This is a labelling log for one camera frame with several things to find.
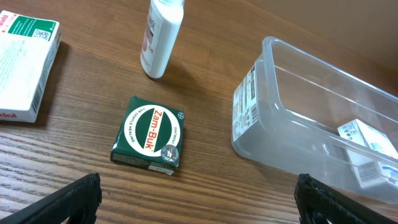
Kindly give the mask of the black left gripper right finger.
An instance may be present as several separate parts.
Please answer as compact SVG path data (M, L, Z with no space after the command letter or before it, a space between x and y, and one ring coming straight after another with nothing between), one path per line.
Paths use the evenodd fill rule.
M294 198L301 224L397 224L309 174L298 176Z

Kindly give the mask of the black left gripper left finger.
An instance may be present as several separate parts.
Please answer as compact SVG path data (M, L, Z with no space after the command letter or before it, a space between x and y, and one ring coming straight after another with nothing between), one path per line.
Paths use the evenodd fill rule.
M1 223L94 223L102 201L99 173L88 174L3 219Z

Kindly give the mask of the white green Panadol box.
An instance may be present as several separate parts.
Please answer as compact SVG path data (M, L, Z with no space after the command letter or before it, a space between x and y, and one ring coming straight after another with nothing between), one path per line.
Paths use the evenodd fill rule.
M60 23L1 11L1 120L33 123L60 45Z

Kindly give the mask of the white medicine box in container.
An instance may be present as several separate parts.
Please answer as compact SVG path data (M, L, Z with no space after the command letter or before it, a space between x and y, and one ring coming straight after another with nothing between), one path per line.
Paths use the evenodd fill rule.
M338 133L342 138L359 144L372 152L397 159L397 151L387 135L359 119L354 119L338 127ZM362 189L382 185L397 188L397 167L350 150L347 153L349 161L354 165L354 174Z

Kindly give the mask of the clear plastic container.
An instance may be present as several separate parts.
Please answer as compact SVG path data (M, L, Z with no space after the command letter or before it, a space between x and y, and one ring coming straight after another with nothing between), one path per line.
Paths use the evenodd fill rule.
M276 37L234 91L231 143L237 154L337 188L397 203L397 188L362 189L347 151L397 167L397 159L342 138L359 119L397 151L397 98Z

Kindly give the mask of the green Zam-Buk ointment box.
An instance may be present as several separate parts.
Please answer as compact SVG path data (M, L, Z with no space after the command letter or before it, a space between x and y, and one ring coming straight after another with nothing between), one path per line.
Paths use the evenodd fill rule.
M185 112L132 96L110 160L172 175L179 167Z

